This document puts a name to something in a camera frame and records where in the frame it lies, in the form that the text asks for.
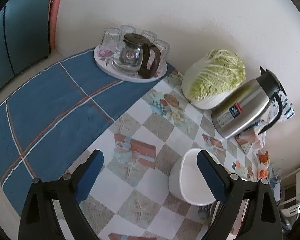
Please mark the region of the small white bowl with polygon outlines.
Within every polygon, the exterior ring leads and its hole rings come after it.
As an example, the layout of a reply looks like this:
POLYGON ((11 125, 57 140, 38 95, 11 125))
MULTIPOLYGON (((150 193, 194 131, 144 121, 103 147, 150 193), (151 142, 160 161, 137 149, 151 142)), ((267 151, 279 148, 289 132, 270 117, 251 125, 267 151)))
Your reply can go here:
POLYGON ((180 200, 194 206, 207 206, 215 202, 215 198, 197 165, 200 151, 200 148, 192 148, 179 158, 170 171, 168 188, 180 200))

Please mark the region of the near orange snack packet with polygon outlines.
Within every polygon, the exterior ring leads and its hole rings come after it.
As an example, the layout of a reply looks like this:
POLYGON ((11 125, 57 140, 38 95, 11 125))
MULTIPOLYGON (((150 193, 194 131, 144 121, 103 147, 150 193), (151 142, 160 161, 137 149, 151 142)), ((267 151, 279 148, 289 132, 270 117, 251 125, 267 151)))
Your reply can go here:
POLYGON ((257 178, 260 179, 267 179, 268 178, 268 169, 265 167, 259 167, 257 171, 257 178))

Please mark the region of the orange snack packet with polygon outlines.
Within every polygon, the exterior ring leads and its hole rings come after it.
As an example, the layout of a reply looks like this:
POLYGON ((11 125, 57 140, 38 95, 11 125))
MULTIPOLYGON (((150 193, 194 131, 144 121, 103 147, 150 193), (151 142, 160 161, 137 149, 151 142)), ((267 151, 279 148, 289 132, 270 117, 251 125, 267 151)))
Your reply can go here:
POLYGON ((259 167, 257 171, 257 178, 260 179, 267 179, 268 178, 268 169, 265 167, 259 167))
POLYGON ((259 159, 259 162, 263 164, 264 166, 268 167, 270 164, 270 157, 268 152, 262 152, 261 150, 258 151, 257 157, 259 159))

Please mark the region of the far orange snack packet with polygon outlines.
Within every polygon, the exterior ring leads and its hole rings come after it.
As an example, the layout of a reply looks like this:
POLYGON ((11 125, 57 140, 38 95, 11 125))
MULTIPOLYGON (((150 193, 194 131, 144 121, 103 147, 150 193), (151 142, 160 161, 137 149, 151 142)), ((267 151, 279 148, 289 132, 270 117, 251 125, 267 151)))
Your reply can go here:
POLYGON ((259 162, 263 164, 264 166, 268 167, 270 164, 270 157, 268 152, 262 152, 261 150, 258 151, 257 157, 259 159, 259 162))

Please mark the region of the patterned checkered tablecloth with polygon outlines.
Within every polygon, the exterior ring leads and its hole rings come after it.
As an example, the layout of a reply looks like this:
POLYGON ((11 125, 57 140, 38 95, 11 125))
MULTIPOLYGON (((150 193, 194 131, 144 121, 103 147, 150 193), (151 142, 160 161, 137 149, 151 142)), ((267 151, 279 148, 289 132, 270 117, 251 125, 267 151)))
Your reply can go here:
POLYGON ((101 239, 200 239, 208 222, 168 189, 173 165, 191 148, 210 151, 229 172, 257 178, 258 158, 223 140, 208 111, 181 93, 173 67, 160 81, 117 80, 92 50, 31 78, 0 104, 0 226, 17 239, 33 178, 59 179, 93 150, 104 163, 80 203, 101 239))

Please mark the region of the stainless steel thermos jug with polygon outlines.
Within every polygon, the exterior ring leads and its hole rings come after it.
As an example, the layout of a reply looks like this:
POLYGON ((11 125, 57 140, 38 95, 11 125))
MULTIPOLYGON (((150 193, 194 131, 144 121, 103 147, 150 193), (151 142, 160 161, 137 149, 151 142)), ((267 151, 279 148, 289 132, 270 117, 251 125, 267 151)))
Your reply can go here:
POLYGON ((279 110, 274 119, 259 132, 272 128, 281 118, 283 103, 279 92, 285 92, 276 75, 260 68, 261 75, 234 90, 212 109, 211 118, 216 131, 224 138, 236 136, 255 123, 276 100, 279 110))

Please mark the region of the napa cabbage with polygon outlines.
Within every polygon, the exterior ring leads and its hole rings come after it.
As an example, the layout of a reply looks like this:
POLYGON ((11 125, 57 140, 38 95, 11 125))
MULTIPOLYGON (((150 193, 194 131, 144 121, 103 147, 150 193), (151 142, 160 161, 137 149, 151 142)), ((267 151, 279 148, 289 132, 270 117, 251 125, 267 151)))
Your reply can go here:
POLYGON ((185 73, 181 90, 198 109, 215 108, 246 80, 245 65, 233 52, 213 49, 185 73))

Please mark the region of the upturned glass far left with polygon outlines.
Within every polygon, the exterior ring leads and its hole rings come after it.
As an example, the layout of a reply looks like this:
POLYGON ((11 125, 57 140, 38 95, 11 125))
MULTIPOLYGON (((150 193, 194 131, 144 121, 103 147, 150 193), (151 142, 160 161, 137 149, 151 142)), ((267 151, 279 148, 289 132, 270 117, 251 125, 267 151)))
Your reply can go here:
POLYGON ((119 44, 121 30, 118 28, 108 27, 104 29, 99 48, 114 52, 119 44))

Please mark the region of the upturned drinking glass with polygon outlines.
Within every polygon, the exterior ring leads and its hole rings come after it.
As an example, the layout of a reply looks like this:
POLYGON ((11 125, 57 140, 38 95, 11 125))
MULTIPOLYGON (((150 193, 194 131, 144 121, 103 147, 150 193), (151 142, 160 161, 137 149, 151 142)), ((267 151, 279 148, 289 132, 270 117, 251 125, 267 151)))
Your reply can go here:
POLYGON ((160 50, 160 61, 165 61, 170 51, 170 45, 163 40, 155 40, 153 44, 160 50))

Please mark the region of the upturned glass back left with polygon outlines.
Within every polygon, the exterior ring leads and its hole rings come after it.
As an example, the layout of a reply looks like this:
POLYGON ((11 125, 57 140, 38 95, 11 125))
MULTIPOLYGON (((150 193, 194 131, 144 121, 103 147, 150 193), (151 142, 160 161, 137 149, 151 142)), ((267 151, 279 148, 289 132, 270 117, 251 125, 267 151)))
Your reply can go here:
POLYGON ((130 25, 121 25, 120 26, 121 36, 120 40, 124 39, 125 34, 136 33, 136 28, 130 25))

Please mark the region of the upturned glass back right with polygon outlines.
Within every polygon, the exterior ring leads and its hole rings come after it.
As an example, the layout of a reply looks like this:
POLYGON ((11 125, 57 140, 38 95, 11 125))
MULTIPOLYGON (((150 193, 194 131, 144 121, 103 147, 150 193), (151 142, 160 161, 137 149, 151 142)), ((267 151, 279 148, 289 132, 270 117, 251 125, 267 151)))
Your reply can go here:
POLYGON ((151 43, 157 39, 157 34, 153 33, 152 31, 143 30, 141 35, 146 37, 151 43))

